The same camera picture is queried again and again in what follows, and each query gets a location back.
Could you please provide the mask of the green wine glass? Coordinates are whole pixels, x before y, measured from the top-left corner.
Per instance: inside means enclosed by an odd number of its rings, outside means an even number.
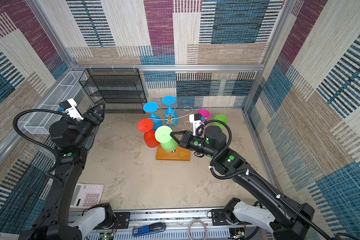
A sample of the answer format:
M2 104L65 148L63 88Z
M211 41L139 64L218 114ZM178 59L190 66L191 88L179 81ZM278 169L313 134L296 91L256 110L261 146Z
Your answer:
M166 152L173 152L178 147L177 142L171 137L172 132L169 126L160 126L155 132L156 140Z
M223 122L225 124L227 124L227 117L224 116L224 115L216 115L214 117L214 120L217 120L217 121L220 121L220 122ZM218 126L221 130L224 130L225 129L225 126L222 125L221 123L214 123L215 126Z

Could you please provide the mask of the magenta wine glass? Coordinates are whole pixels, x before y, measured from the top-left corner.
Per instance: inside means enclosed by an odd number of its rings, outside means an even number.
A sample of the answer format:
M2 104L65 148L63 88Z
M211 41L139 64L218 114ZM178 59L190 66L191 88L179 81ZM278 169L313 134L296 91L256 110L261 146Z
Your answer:
M200 109L197 111L198 114L201 114L201 120L203 122L206 122L207 120L209 120L210 117L210 112L206 109Z

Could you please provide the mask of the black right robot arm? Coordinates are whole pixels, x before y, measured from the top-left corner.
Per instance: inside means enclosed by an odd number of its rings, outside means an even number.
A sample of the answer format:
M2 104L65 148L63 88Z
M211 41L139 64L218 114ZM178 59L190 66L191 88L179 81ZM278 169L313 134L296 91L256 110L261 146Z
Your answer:
M258 208L237 198L231 199L224 209L230 224L251 223L272 233L277 240L302 240L309 229L326 240L332 238L312 222L314 209L311 205L300 204L279 191L229 147L232 131L226 123L210 120L197 127L195 133L179 131L170 135L181 148L211 157L209 170L216 179L234 181L263 205Z

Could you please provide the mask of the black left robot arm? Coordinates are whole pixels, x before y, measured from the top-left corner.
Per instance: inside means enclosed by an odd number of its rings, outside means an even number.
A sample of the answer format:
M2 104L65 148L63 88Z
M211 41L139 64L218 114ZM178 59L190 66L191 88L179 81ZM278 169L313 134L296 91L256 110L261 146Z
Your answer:
M47 199L31 229L20 233L20 240L83 240L96 227L109 229L116 224L116 217L109 203L90 207L79 219L69 223L71 201L88 156L89 150L85 143L93 130L104 121L106 113L104 102L88 109L84 114L72 102L72 99L62 102L63 111L31 109L14 117L13 128L19 136L47 149L55 157L54 165L45 173L53 180ZM34 112L61 116L49 130L51 140L56 144L54 148L28 137L19 129L19 119Z

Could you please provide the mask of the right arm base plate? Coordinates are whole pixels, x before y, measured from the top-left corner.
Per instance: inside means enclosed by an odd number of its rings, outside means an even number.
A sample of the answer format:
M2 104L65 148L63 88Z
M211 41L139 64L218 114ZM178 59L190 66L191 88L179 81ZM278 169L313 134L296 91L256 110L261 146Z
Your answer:
M229 223L226 221L224 209L212 209L210 211L210 217L214 226L228 226Z

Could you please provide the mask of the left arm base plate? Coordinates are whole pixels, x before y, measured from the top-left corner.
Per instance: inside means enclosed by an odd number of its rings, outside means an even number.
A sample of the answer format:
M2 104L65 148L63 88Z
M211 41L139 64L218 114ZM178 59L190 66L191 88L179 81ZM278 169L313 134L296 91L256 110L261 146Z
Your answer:
M111 230L124 230L129 228L131 212L114 212L114 224Z

